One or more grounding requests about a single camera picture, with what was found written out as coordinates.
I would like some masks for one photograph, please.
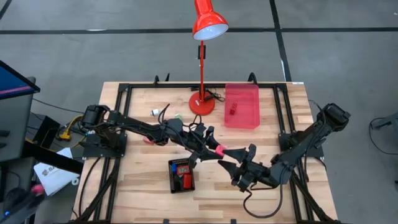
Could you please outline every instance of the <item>red block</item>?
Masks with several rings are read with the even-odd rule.
[[[216,153],[219,154],[220,156],[224,156],[224,149],[226,149],[226,147],[222,146],[222,145],[218,145],[216,148]]]
[[[229,114],[234,115],[237,107],[238,107],[238,104],[237,103],[233,103],[232,106],[231,106],[231,109],[229,110]]]
[[[184,174],[183,175],[182,187],[184,189],[191,189],[191,187],[192,187],[192,175],[191,174]]]

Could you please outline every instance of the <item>black tape line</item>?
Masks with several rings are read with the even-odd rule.
[[[2,19],[2,17],[5,15],[8,7],[10,6],[12,0],[7,0],[6,3],[4,4],[4,6],[2,7],[1,11],[0,11],[0,20]]]
[[[398,27],[281,28],[281,32],[398,32]]]
[[[269,4],[271,5],[272,19],[274,20],[276,40],[278,41],[279,55],[280,59],[282,60],[282,68],[284,70],[285,81],[291,82],[292,76],[290,75],[289,63],[287,62],[285,44],[279,24],[279,17],[278,11],[276,9],[275,0],[269,0]]]
[[[274,28],[229,28],[229,33],[275,32]],[[88,30],[0,30],[0,34],[191,34],[191,28],[180,29],[88,29]]]

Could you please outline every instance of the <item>red desk lamp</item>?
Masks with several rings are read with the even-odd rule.
[[[193,25],[192,35],[195,40],[200,40],[200,89],[189,99],[189,107],[195,114],[208,115],[214,109],[215,100],[214,98],[205,100],[210,94],[205,92],[203,84],[203,69],[205,68],[203,41],[225,33],[228,30],[228,23],[224,17],[213,10],[211,0],[195,0],[195,9],[198,19]]]

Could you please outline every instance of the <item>lamp base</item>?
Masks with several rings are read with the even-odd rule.
[[[214,98],[201,102],[199,98],[199,92],[194,93],[189,99],[189,108],[194,114],[208,115],[213,111],[214,105]]]

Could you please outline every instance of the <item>green object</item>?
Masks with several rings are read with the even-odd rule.
[[[182,117],[181,117],[181,115],[180,115],[180,114],[176,114],[176,115],[174,115],[174,118],[178,118],[178,119],[182,120]]]

